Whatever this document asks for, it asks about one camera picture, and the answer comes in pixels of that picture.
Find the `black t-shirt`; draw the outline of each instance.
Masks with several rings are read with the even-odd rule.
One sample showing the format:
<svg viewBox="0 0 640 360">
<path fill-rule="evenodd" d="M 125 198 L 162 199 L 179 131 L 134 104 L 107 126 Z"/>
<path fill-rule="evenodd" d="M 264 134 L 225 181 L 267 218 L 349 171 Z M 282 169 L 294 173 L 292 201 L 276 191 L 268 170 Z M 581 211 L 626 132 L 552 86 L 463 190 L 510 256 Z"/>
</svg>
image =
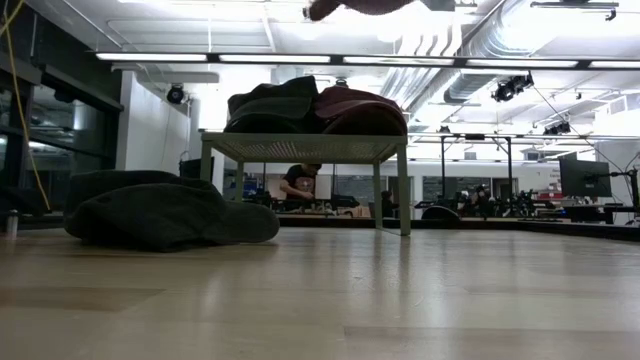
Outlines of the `black t-shirt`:
<svg viewBox="0 0 640 360">
<path fill-rule="evenodd" d="M 284 176 L 289 186 L 292 188 L 314 194 L 316 191 L 316 178 L 309 176 L 302 170 L 302 165 L 295 165 L 289 168 L 287 175 Z M 287 200 L 298 200 L 299 196 L 287 194 Z"/>
</svg>

